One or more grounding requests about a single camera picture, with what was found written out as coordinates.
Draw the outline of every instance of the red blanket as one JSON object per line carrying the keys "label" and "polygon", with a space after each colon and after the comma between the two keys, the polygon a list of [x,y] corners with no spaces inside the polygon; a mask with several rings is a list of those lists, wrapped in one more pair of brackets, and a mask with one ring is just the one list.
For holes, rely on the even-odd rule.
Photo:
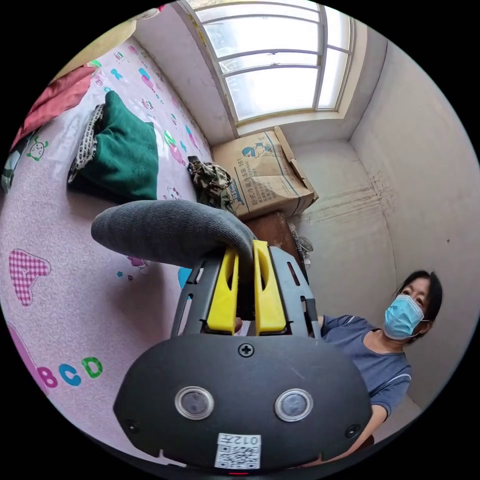
{"label": "red blanket", "polygon": [[10,151],[25,135],[58,117],[65,110],[76,107],[90,88],[94,72],[93,67],[80,66],[51,83],[28,112]]}

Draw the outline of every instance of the glass pane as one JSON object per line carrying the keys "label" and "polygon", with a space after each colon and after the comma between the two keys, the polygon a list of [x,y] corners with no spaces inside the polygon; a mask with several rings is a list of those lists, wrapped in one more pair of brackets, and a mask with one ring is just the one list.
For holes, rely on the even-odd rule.
{"label": "glass pane", "polygon": [[225,79],[239,120],[285,110],[309,109],[317,68],[271,68]]}
{"label": "glass pane", "polygon": [[255,55],[237,56],[219,62],[221,71],[226,74],[236,70],[253,67],[266,67],[274,64],[317,65],[318,56],[314,53],[256,53]]}
{"label": "glass pane", "polygon": [[318,100],[319,109],[335,107],[344,79],[348,57],[348,54],[343,51],[327,48],[325,72],[323,73],[320,99]]}
{"label": "glass pane", "polygon": [[217,57],[270,49],[315,52],[319,45],[318,25],[303,20],[234,18],[208,23],[204,28]]}
{"label": "glass pane", "polygon": [[325,7],[325,12],[328,30],[327,43],[332,47],[347,50],[350,43],[349,17],[329,6]]}
{"label": "glass pane", "polygon": [[248,5],[223,5],[208,10],[198,11],[197,16],[201,22],[222,19],[225,17],[248,16],[248,15],[286,15],[300,19],[320,21],[318,12],[295,8],[294,6],[271,5],[271,4],[248,4]]}
{"label": "glass pane", "polygon": [[[233,2],[263,2],[264,0],[186,0],[196,10],[211,5],[228,5]],[[294,5],[307,9],[318,10],[317,4],[310,0],[275,0],[279,4]]]}

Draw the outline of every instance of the green cloth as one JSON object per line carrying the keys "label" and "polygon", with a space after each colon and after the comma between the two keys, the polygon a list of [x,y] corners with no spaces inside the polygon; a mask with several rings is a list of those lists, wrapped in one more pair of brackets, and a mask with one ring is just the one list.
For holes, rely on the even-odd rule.
{"label": "green cloth", "polygon": [[111,90],[95,125],[90,161],[70,186],[122,204],[157,200],[159,156],[154,126],[136,117]]}

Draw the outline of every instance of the black device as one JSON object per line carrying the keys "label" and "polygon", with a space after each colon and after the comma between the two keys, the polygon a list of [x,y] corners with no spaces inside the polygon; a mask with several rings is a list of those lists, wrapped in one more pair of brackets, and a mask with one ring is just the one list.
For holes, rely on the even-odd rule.
{"label": "black device", "polygon": [[[238,256],[199,260],[171,338],[128,370],[113,410],[140,451],[218,474],[278,471],[347,451],[372,415],[353,362],[321,338],[295,259],[254,241],[255,332],[234,336]],[[180,333],[189,304],[183,334]]]}

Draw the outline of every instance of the cardboard box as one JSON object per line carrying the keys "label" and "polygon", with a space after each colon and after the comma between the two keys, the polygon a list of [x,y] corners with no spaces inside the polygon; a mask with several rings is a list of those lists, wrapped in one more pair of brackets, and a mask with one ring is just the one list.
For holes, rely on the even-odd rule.
{"label": "cardboard box", "polygon": [[277,126],[218,145],[212,154],[233,178],[230,192],[241,220],[275,211],[291,217],[318,199]]}

